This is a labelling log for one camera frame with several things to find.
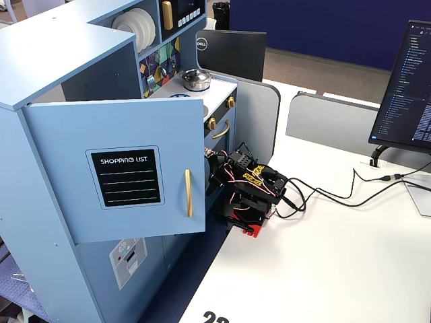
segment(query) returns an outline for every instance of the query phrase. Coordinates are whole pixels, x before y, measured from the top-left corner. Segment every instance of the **number on desk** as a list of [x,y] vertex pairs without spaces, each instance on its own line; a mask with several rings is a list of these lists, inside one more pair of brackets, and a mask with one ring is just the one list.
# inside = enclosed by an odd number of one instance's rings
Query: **number on desk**
[[[203,315],[203,317],[204,318],[208,318],[208,320],[206,320],[204,323],[214,323],[214,321],[216,320],[216,315],[213,312],[211,312],[211,311],[206,312]],[[225,319],[225,318],[223,318],[223,317],[220,316],[217,319],[217,323],[229,323],[229,320],[227,320],[227,319]]]

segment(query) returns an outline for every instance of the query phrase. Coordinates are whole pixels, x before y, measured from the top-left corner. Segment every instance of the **stack of plates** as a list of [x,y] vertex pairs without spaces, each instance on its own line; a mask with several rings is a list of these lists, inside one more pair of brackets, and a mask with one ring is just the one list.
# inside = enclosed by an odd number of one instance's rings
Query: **stack of plates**
[[112,28],[134,33],[138,52],[151,45],[156,37],[156,25],[153,19],[148,12],[140,8],[134,8],[118,16]]

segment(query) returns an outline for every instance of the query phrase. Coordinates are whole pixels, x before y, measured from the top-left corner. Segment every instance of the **chalkboard label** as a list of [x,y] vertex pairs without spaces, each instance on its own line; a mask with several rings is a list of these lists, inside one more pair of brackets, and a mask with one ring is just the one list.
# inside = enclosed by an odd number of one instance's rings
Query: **chalkboard label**
[[155,149],[91,152],[105,207],[161,202]]

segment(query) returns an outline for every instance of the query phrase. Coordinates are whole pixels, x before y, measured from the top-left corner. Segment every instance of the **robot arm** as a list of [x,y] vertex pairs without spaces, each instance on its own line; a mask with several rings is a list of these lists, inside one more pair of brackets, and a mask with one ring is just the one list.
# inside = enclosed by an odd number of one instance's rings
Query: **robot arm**
[[288,179],[239,149],[227,154],[205,148],[205,157],[211,170],[206,195],[226,187],[232,192],[232,217],[227,220],[257,237],[272,204],[282,200]]

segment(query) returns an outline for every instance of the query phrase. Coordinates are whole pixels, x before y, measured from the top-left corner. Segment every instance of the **dell monitor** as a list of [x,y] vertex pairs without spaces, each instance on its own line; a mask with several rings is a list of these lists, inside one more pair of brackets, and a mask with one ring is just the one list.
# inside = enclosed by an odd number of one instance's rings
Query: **dell monitor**
[[266,43],[266,32],[201,30],[197,33],[199,65],[262,82]]
[[409,22],[368,142],[431,153],[431,23]]

